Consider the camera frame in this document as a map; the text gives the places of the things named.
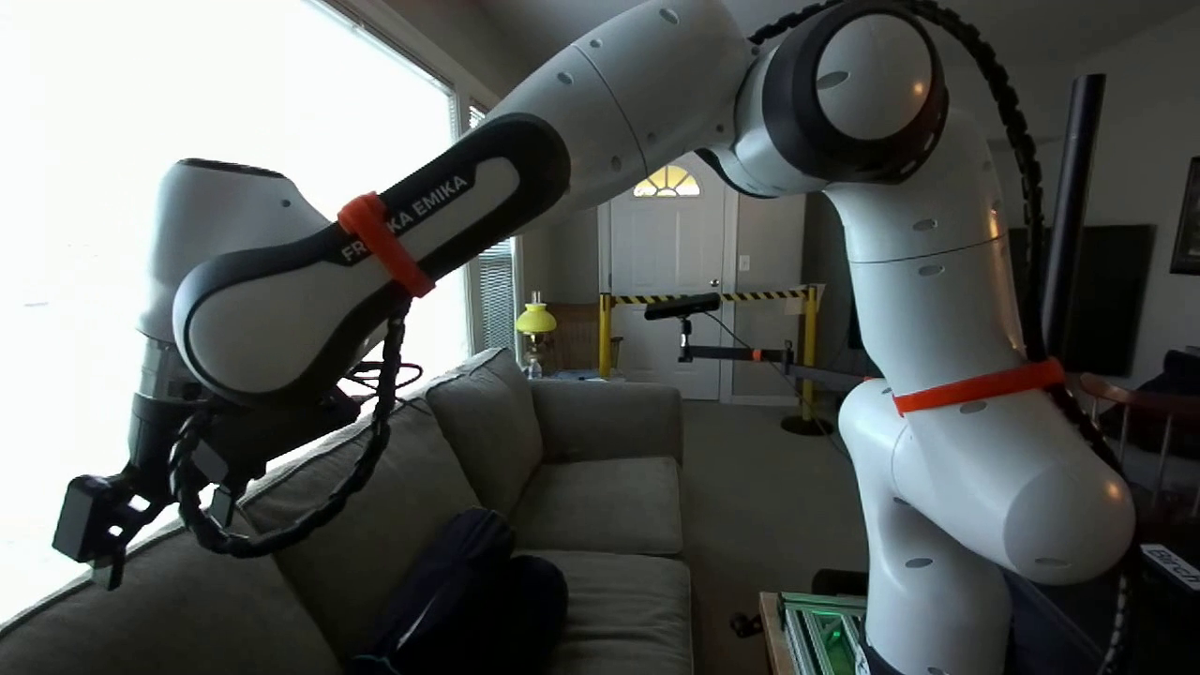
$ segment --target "floor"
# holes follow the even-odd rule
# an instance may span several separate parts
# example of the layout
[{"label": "floor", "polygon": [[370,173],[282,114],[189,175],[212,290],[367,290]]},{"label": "floor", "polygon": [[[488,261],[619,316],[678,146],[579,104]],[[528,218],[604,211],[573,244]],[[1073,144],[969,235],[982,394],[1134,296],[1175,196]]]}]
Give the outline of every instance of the floor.
[{"label": "floor", "polygon": [[740,636],[764,590],[864,570],[852,463],[835,436],[790,436],[795,408],[685,401],[684,484],[698,594],[698,675],[764,675],[764,640]]}]

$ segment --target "ceiling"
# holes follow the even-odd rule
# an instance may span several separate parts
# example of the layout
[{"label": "ceiling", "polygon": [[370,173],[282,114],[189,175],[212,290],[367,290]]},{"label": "ceiling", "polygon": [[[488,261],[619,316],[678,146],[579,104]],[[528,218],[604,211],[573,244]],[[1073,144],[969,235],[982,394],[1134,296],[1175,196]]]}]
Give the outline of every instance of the ceiling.
[{"label": "ceiling", "polygon": [[[525,68],[638,0],[477,0]],[[719,0],[743,35],[812,0]],[[1007,64],[1070,64],[1165,21],[1200,0],[942,0],[997,49]]]}]

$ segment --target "robotic arm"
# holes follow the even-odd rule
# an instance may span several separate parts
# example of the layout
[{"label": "robotic arm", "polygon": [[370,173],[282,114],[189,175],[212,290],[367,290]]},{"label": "robotic arm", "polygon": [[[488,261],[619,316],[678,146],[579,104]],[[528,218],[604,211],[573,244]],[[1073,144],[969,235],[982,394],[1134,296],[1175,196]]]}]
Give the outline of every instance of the robotic arm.
[{"label": "robotic arm", "polygon": [[233,495],[358,408],[338,378],[398,311],[497,239],[595,205],[678,155],[743,196],[825,191],[880,384],[842,431],[870,533],[873,665],[997,670],[1000,570],[1085,583],[1134,504],[1027,363],[988,151],[903,0],[845,0],[749,46],[718,0],[648,0],[528,74],[474,134],[338,226],[278,173],[180,161],[160,191],[133,464],[67,486],[57,549],[117,563],[180,500],[174,445]]}]

